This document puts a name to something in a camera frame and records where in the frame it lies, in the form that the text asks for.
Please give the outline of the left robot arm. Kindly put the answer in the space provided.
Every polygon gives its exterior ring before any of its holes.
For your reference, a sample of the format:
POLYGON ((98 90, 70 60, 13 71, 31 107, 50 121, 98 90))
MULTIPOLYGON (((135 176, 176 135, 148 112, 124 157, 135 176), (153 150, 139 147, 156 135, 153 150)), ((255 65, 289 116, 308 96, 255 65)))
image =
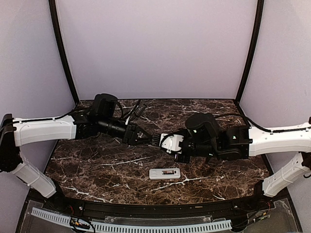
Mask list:
POLYGON ((136 123, 124 116, 114 117, 117 97, 97 94, 85 110, 72 110, 63 116, 22 119, 6 114, 0 125, 0 170, 15 174, 29 187, 37 190, 57 211, 69 207, 62 190, 51 178, 28 162, 20 147, 26 144, 59 139, 80 140, 104 133, 130 146, 153 144, 158 141, 136 123))

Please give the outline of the battery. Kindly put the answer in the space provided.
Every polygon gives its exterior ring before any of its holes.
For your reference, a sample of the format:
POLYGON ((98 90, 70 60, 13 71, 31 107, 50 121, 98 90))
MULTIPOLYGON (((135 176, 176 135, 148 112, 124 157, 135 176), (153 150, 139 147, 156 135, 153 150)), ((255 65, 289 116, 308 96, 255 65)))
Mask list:
POLYGON ((167 170, 167 171, 162 171, 163 175, 174 175, 176 171, 174 170, 167 170))

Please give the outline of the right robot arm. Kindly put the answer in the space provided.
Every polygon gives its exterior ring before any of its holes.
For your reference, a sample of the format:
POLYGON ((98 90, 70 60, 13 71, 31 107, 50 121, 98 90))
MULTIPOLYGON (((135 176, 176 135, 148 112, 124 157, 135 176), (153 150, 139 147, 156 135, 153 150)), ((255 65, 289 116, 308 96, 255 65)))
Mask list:
POLYGON ((260 192, 248 199, 248 207, 259 210, 279 191, 311 172, 311 123, 296 126, 263 128, 231 127, 222 131, 212 114, 190 116, 186 128, 170 137, 169 150, 179 162, 187 163, 192 156, 219 160, 247 159, 262 154, 295 152, 295 156, 272 176, 259 183, 260 192))

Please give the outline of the white remote control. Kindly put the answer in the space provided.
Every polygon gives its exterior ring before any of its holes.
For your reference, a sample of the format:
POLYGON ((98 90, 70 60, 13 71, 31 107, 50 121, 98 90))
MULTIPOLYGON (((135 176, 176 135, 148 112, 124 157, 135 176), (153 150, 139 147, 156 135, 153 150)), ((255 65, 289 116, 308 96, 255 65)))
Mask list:
POLYGON ((150 180, 170 180, 179 179, 180 177, 181 172, 178 168, 159 168, 149 170, 150 180))

